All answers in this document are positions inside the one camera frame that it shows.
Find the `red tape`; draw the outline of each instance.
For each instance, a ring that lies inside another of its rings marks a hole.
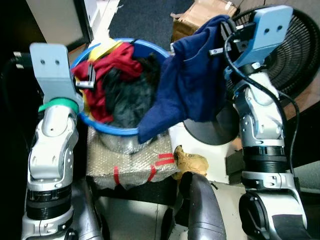
[[[173,158],[173,156],[172,153],[161,153],[158,155],[158,159]]]
[[[150,173],[150,176],[148,178],[148,182],[150,182],[151,179],[156,175],[156,172],[157,172],[157,170],[156,170],[155,166],[151,165],[151,173]]]
[[[175,163],[175,159],[170,158],[170,159],[166,159],[166,160],[156,161],[155,165],[161,166],[161,165],[165,165],[165,164],[174,164],[174,163]]]
[[[120,181],[119,181],[119,168],[117,166],[114,166],[114,168],[113,168],[113,178],[114,178],[115,184],[119,185],[120,184]]]

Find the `cardboard box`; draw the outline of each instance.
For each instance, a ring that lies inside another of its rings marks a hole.
[[[173,33],[171,41],[192,35],[211,18],[225,14],[232,17],[237,7],[225,0],[195,0],[183,14],[171,14],[173,17]]]

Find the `black fan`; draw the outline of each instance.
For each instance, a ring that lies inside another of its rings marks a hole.
[[[275,5],[260,6],[233,18],[237,26],[248,23],[255,10]],[[295,98],[313,80],[320,66],[320,31],[305,13],[293,9],[284,42],[264,62],[273,86]],[[232,100],[234,84],[227,85],[227,98]],[[221,145],[238,134],[239,120],[235,109],[228,103],[211,122],[185,120],[184,126],[197,140],[209,145]]]
[[[270,5],[244,11],[233,21],[237,26],[248,23],[255,10],[266,7]],[[293,9],[284,42],[265,59],[265,65],[276,89],[292,98],[298,96],[312,82],[320,66],[320,31],[313,19]],[[233,86],[231,81],[227,83],[229,99]]]

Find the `laundry basket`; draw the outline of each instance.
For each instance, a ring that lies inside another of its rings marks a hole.
[[[116,41],[122,42],[132,42],[133,38],[117,38]],[[169,53],[162,49],[161,47],[144,40],[136,40],[134,43],[134,53],[135,58],[146,58],[150,53],[154,53],[159,64],[162,64],[164,60],[169,57]],[[71,65],[74,68],[76,65],[84,60],[88,59],[89,53],[99,44],[94,45],[86,49],[81,53]],[[138,142],[138,128],[119,128],[110,125],[94,121],[89,118],[87,114],[81,112],[79,117],[88,126],[94,128],[101,139],[101,141],[111,150],[122,154],[132,154],[141,150],[143,147],[149,144],[149,141],[139,144]]]

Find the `bubble wrap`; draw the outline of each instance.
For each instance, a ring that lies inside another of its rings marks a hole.
[[[168,133],[159,134],[139,152],[122,154],[109,150],[98,133],[88,127],[86,174],[93,178],[99,189],[114,189],[118,181],[128,190],[148,179],[162,181],[175,172],[179,169],[172,155]]]

